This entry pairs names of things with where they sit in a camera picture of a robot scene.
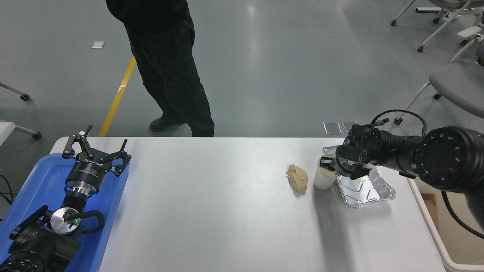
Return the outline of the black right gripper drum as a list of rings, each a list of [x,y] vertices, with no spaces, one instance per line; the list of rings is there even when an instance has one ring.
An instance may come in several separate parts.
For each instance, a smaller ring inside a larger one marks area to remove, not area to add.
[[[359,178],[360,165],[346,159],[335,158],[335,172],[348,178]]]

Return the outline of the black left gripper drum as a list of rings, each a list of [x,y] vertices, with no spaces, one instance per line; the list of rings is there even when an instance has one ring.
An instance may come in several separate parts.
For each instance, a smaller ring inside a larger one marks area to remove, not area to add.
[[[108,154],[101,150],[93,150],[93,157],[90,157],[86,152],[81,152],[76,155],[75,160],[65,180],[66,186],[74,188],[84,183],[91,189],[100,189],[112,167],[112,160],[108,160]]]

